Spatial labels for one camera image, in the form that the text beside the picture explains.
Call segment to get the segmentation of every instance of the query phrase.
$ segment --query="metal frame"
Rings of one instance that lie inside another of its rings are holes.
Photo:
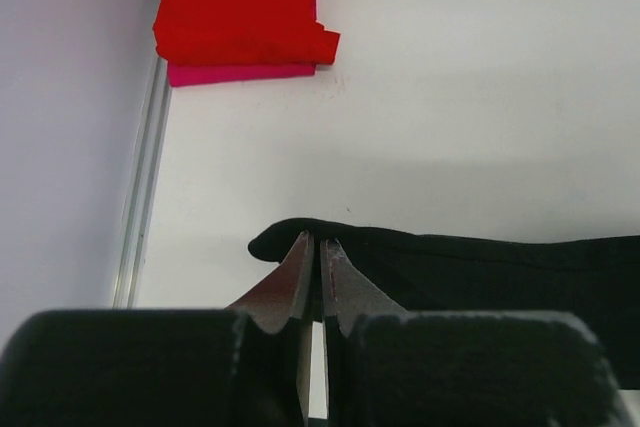
[[[140,268],[144,263],[146,233],[170,98],[167,63],[156,57],[140,119],[129,193],[123,211],[120,265],[113,294],[114,308],[132,308],[134,305]]]

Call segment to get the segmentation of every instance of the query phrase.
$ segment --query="black cloth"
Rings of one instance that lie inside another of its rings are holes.
[[[300,232],[337,239],[408,310],[572,312],[596,333],[623,389],[640,389],[640,236],[524,244],[289,219],[249,244],[281,262]]]

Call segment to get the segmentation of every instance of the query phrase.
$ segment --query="red cloth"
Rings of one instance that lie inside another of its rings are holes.
[[[332,64],[340,35],[310,15],[315,0],[162,0],[161,57],[182,65]]]

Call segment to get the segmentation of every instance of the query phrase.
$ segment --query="white wall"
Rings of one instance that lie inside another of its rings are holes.
[[[107,306],[158,0],[0,0],[0,347]]]

